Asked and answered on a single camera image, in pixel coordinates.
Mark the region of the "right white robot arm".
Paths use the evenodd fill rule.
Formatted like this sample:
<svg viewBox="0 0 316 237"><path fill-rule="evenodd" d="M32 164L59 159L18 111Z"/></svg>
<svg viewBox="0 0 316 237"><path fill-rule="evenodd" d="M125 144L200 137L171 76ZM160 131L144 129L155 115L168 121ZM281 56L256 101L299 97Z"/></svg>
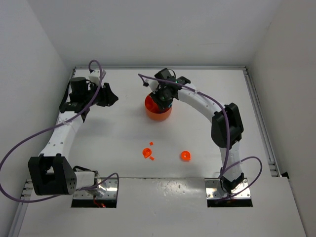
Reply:
<svg viewBox="0 0 316 237"><path fill-rule="evenodd" d="M211 139L219 147L222 189L231 194L244 179L239 164L239 142L244 131L236 104L222 104L200 92L186 77L173 76L169 69L160 70L150 83L151 97L160 109L171 106L174 99L186 103L211 122Z"/></svg>

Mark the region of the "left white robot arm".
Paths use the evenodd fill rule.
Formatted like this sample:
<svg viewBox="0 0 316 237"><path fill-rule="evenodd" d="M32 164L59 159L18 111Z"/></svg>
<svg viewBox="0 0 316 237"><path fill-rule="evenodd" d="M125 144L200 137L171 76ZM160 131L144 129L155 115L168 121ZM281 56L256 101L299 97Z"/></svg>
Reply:
<svg viewBox="0 0 316 237"><path fill-rule="evenodd" d="M72 195L95 184L95 171L77 171L68 158L76 133L89 113L87 104L109 107L119 99L107 82L102 86L96 82L94 76L70 79L59 106L57 128L40 154L29 159L28 169L38 196Z"/></svg>

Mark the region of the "orange ring lego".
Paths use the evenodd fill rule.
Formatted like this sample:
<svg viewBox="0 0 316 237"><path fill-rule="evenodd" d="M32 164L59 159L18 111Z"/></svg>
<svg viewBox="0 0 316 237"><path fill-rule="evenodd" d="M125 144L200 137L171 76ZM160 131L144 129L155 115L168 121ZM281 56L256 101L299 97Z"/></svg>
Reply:
<svg viewBox="0 0 316 237"><path fill-rule="evenodd" d="M191 160L191 154L189 151L183 151L180 154L180 158L182 161L190 161Z"/></svg>
<svg viewBox="0 0 316 237"><path fill-rule="evenodd" d="M145 148L142 151L142 154L143 154L144 158L150 158L152 155L152 150L150 148Z"/></svg>

